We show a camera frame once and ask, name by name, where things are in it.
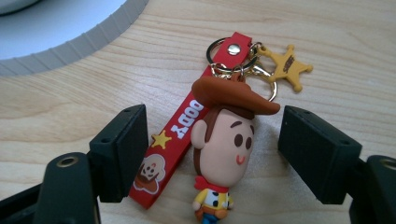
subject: black clamp arm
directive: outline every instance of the black clamp arm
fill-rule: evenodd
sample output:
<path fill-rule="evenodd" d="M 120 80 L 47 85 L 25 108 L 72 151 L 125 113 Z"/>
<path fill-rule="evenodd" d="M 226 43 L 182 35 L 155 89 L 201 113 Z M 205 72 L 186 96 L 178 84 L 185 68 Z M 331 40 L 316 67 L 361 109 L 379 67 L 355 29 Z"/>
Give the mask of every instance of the black clamp arm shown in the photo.
<path fill-rule="evenodd" d="M 352 224 L 396 223 L 396 160 L 359 159 L 361 144 L 310 111 L 286 106 L 278 149 L 324 204 L 347 193 Z"/>
<path fill-rule="evenodd" d="M 87 155 L 55 158 L 41 185 L 0 202 L 0 223 L 100 223 L 96 198 L 119 203 L 128 195 L 148 145 L 146 107 L 122 110 L 91 140 Z"/>

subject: yellow shirt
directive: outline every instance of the yellow shirt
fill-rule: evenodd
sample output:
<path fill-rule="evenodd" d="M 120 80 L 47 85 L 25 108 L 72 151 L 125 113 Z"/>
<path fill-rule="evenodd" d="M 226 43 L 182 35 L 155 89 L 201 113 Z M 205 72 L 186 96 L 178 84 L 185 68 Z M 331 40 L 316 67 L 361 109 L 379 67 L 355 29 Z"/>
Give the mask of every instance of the yellow shirt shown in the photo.
<path fill-rule="evenodd" d="M 201 190 L 194 200 L 202 206 L 216 210 L 227 209 L 229 204 L 233 203 L 233 199 L 230 197 L 228 192 L 218 193 L 212 189 Z"/>

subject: wooden table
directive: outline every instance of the wooden table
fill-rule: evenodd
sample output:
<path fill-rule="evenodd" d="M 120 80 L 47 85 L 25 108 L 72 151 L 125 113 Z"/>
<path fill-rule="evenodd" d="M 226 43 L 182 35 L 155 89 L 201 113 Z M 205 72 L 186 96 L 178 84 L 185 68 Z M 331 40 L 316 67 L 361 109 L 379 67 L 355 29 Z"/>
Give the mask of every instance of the wooden table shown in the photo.
<path fill-rule="evenodd" d="M 0 77 L 0 199 L 42 181 L 46 164 L 88 143 L 123 108 L 145 104 L 149 134 L 159 133 L 191 89 L 215 40 L 237 31 L 274 52 L 295 45 L 314 65 L 295 93 L 279 81 L 276 102 L 310 110 L 363 145 L 361 158 L 396 158 L 396 2 L 159 1 L 93 55 L 60 69 Z M 247 81 L 259 94 L 268 85 Z M 283 108 L 256 118 L 247 174 L 231 193 L 221 223 L 349 223 L 343 205 L 322 205 L 281 159 L 276 142 Z M 196 223 L 191 150 L 149 209 L 127 198 L 100 203 L 103 223 Z"/>

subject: red strap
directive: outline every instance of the red strap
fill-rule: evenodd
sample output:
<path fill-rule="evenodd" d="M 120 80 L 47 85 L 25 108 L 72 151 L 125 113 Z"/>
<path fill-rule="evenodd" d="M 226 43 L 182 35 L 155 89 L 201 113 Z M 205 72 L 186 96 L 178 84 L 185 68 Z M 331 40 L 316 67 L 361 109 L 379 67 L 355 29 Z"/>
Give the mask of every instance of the red strap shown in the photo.
<path fill-rule="evenodd" d="M 244 62 L 248 56 L 250 43 L 250 37 L 234 33 L 232 37 L 224 40 L 213 61 L 233 68 Z M 240 53 L 234 56 L 229 54 L 228 47 L 231 44 L 239 45 Z M 206 68 L 202 76 L 212 76 L 210 66 Z M 130 197 L 146 209 L 152 206 L 191 146 L 193 123 L 202 119 L 206 113 L 207 109 L 196 102 L 190 92 L 148 148 L 138 177 L 129 193 Z"/>

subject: ear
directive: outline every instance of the ear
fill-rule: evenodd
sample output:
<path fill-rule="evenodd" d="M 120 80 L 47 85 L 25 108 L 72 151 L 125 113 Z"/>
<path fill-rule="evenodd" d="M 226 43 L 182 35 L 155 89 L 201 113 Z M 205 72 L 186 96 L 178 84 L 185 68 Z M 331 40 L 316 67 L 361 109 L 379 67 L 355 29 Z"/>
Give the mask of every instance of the ear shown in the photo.
<path fill-rule="evenodd" d="M 198 120 L 191 130 L 191 143 L 197 149 L 202 149 L 205 146 L 207 124 L 203 120 Z"/>
<path fill-rule="evenodd" d="M 165 170 L 161 169 L 161 171 L 158 174 L 156 174 L 155 176 L 156 176 L 155 178 L 158 181 L 162 181 L 163 178 L 165 177 Z"/>

